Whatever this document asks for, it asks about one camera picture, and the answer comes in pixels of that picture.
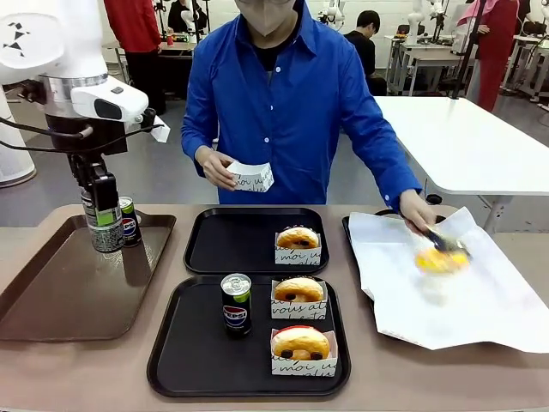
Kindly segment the standing person in red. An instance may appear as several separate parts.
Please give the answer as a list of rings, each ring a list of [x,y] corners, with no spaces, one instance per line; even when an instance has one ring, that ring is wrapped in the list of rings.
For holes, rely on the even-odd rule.
[[[161,38],[151,0],[103,0],[107,18],[124,50],[130,80],[148,97],[148,106],[161,115],[166,98],[160,76],[153,69],[160,62]]]

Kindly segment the person in red, pink hijab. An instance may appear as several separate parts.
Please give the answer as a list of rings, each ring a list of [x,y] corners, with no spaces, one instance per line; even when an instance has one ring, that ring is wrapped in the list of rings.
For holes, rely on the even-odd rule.
[[[466,98],[491,112],[515,36],[519,0],[486,0],[477,28],[477,52]]]

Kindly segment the white paper sheet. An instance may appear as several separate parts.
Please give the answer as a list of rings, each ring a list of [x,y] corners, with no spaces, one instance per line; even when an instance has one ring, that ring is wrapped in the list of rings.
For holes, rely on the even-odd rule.
[[[467,208],[437,224],[472,255],[451,272],[417,265],[432,243],[401,219],[352,212],[348,228],[379,333],[430,350],[494,342],[549,354],[549,307]]]

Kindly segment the person's right forearm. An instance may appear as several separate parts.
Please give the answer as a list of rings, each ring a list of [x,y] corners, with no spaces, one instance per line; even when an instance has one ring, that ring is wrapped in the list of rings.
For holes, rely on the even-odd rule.
[[[194,124],[185,120],[182,125],[182,149],[195,163],[197,151],[200,147],[212,148],[218,138],[219,126],[217,122]]]

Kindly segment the brown plastic tray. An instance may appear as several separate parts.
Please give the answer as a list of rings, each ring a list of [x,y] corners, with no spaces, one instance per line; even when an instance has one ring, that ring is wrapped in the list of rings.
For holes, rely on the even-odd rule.
[[[176,218],[140,213],[140,244],[96,251],[73,215],[0,294],[0,342],[113,340],[135,322]]]

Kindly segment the brown handled metal tongs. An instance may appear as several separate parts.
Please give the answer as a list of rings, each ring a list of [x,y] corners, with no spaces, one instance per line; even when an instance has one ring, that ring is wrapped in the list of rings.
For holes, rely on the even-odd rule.
[[[423,232],[423,234],[428,240],[433,243],[434,247],[440,252],[460,252],[466,255],[468,258],[471,257],[471,254],[468,251],[467,247],[460,240],[444,235],[433,227],[428,227]]]

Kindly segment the white folding table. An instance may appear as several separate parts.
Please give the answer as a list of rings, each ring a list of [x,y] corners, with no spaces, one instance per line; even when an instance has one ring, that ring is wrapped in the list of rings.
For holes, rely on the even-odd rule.
[[[549,147],[469,100],[377,98],[407,159],[444,201],[480,201],[488,233],[549,233]]]

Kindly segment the background person in black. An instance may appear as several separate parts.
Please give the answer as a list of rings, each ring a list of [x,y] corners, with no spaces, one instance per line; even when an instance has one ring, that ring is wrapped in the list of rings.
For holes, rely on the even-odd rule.
[[[207,16],[196,0],[174,0],[168,15],[168,27],[175,33],[203,31]]]

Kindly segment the black metal pole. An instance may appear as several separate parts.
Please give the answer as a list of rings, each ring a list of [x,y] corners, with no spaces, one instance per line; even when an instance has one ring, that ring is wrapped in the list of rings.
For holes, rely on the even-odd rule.
[[[466,37],[467,48],[465,53],[463,54],[463,59],[458,72],[458,77],[455,81],[454,90],[450,95],[450,98],[452,100],[457,100],[459,97],[459,92],[462,87],[466,72],[468,70],[469,60],[471,58],[475,40],[477,38],[480,21],[483,15],[484,8],[486,6],[486,0],[479,1],[480,2],[478,3],[478,5],[474,8],[474,11],[476,11],[476,14],[474,15],[474,24],[471,28],[468,29],[468,36]]]

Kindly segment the white printed paper box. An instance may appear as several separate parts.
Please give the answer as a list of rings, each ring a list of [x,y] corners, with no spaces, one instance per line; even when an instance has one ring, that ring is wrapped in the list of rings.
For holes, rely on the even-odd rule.
[[[274,175],[269,163],[246,165],[234,161],[227,168],[235,178],[236,191],[267,192],[274,183]]]

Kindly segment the person's left hand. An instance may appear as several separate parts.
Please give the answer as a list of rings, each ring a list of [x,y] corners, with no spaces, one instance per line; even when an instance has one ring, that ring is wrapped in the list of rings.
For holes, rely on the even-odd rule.
[[[402,192],[399,208],[408,228],[417,234],[426,233],[436,223],[437,214],[414,189]]]

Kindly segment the grey background desk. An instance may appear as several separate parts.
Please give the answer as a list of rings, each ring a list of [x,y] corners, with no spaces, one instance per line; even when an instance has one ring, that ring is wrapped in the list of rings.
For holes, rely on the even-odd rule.
[[[501,88],[535,104],[549,100],[549,35],[514,36]]]

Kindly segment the person's right hand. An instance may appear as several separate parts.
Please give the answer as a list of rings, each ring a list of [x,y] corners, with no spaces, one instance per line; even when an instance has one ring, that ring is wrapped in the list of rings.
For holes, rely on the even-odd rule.
[[[202,145],[196,150],[195,160],[210,183],[228,191],[235,190],[234,175],[227,170],[235,161],[232,157]]]

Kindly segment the seated person in black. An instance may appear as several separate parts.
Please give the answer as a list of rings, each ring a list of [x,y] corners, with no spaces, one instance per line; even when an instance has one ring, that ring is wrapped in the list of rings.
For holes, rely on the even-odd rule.
[[[344,37],[354,45],[365,73],[366,83],[373,96],[385,96],[387,94],[387,82],[376,74],[376,48],[371,37],[378,33],[380,28],[380,16],[374,10],[362,11],[356,22],[356,27]]]

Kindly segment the beige face mask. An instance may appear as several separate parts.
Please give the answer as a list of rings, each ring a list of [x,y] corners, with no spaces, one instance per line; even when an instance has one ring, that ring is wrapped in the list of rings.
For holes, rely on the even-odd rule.
[[[240,14],[262,36],[275,31],[291,14],[296,0],[235,0]]]

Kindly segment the white paper tag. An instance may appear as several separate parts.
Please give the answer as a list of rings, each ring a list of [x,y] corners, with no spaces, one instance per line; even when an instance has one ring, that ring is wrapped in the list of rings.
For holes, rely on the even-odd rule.
[[[162,120],[161,117],[155,116],[154,122],[149,134],[156,142],[167,143],[171,128]]]

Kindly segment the grey background table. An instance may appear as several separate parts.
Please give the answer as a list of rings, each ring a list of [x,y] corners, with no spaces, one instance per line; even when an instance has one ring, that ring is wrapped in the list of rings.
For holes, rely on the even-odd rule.
[[[404,39],[387,39],[390,52],[385,81],[392,95],[435,94],[443,78],[456,75],[463,63],[463,57],[446,45],[407,45]]]

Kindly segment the black Pepsi can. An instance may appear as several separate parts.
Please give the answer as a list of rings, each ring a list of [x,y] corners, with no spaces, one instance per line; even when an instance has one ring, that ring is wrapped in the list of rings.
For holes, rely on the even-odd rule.
[[[225,276],[221,282],[222,312],[230,336],[243,337],[251,330],[251,279],[244,274]]]
[[[121,209],[118,206],[103,211],[96,209],[91,194],[85,189],[81,189],[81,204],[94,249],[101,253],[119,251],[124,246]]]
[[[136,246],[142,241],[142,233],[139,227],[134,202],[130,197],[120,197],[119,207],[122,212],[124,246]]]

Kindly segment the yellow glazed sprinkle donut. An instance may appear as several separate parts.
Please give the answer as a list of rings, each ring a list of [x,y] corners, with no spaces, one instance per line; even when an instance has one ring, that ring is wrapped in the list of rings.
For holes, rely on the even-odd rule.
[[[432,247],[419,252],[414,262],[425,273],[442,275],[465,269],[469,256],[463,251],[439,251]]]

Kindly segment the person's left forearm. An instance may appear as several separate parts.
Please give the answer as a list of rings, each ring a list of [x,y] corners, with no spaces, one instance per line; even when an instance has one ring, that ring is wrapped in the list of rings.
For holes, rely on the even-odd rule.
[[[370,168],[385,203],[411,215],[421,200],[421,186],[408,165],[396,134],[382,113],[369,117],[359,157]]]

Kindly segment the person in blue shirt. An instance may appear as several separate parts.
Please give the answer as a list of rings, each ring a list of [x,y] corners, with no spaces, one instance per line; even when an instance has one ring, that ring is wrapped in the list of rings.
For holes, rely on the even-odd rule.
[[[216,186],[221,203],[323,204],[340,134],[359,157],[377,112],[354,46],[296,0],[267,36],[239,12],[198,44],[183,122],[217,122],[213,150],[271,166],[267,192]]]

